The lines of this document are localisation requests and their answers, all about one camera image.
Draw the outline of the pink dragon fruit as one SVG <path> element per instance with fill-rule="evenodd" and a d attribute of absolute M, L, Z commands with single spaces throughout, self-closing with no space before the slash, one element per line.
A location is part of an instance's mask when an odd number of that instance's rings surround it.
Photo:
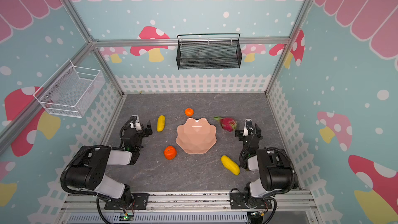
<path fill-rule="evenodd" d="M 237 128 L 237 122 L 233 118 L 214 117 L 214 120 L 218 121 L 221 124 L 221 127 L 226 131 L 233 132 Z"/>

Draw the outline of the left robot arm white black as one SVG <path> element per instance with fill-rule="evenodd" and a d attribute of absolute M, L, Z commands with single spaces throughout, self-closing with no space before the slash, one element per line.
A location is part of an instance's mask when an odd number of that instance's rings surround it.
<path fill-rule="evenodd" d="M 95 196 L 111 207 L 133 207 L 135 198 L 129 185 L 107 176 L 106 168 L 134 165 L 143 148 L 143 139 L 152 134 L 150 121 L 143 125 L 137 115 L 131 116 L 120 129 L 119 147 L 93 145 L 78 151 L 60 176 L 62 189 L 69 194 Z"/>

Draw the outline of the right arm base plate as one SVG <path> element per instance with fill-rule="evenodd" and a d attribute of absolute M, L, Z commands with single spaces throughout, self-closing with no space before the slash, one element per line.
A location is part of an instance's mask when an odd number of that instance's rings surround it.
<path fill-rule="evenodd" d="M 272 203 L 263 198 L 254 198 L 250 194 L 241 192 L 231 192 L 230 208 L 231 209 L 272 209 Z"/>

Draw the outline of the yellow fake fruit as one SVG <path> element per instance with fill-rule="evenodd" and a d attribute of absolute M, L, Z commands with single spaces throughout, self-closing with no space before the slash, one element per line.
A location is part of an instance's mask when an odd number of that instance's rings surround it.
<path fill-rule="evenodd" d="M 157 131 L 162 132 L 165 128 L 165 116 L 160 115 L 157 121 Z"/>
<path fill-rule="evenodd" d="M 222 165 L 232 172 L 234 175 L 239 175 L 240 174 L 240 167 L 237 163 L 235 163 L 232 159 L 230 159 L 228 156 L 222 156 L 221 157 L 221 162 Z"/>

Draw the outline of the red-orange persimmon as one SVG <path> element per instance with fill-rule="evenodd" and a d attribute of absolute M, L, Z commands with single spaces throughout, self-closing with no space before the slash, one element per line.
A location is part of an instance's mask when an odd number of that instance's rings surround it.
<path fill-rule="evenodd" d="M 163 154 L 167 160 L 173 160 L 177 156 L 177 150 L 173 146 L 168 146 Z"/>

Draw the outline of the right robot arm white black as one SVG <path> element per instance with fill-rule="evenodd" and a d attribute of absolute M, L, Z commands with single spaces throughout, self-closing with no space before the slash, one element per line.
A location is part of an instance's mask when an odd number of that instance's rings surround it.
<path fill-rule="evenodd" d="M 299 180 L 293 162 L 283 149 L 259 148 L 262 131 L 251 119 L 246 119 L 243 129 L 236 129 L 235 136 L 243 143 L 239 154 L 239 166 L 247 171 L 259 172 L 259 178 L 249 182 L 243 193 L 231 193 L 231 206 L 247 209 L 269 208 L 269 197 L 297 189 Z"/>

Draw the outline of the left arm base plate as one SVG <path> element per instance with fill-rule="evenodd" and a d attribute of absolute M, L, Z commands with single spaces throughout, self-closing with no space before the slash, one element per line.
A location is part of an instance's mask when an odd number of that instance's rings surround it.
<path fill-rule="evenodd" d="M 122 196 L 121 199 L 111 199 L 105 203 L 104 209 L 110 210 L 146 210 L 149 194 L 134 193 Z"/>

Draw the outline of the small orange tangerine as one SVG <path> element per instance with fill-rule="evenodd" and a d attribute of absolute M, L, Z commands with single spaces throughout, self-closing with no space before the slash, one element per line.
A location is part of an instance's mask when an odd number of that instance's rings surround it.
<path fill-rule="evenodd" d="M 191 109 L 191 108 L 187 108 L 187 109 L 184 111 L 184 113 L 185 113 L 185 115 L 186 115 L 187 117 L 192 117 L 192 116 L 194 115 L 194 110 Z"/>

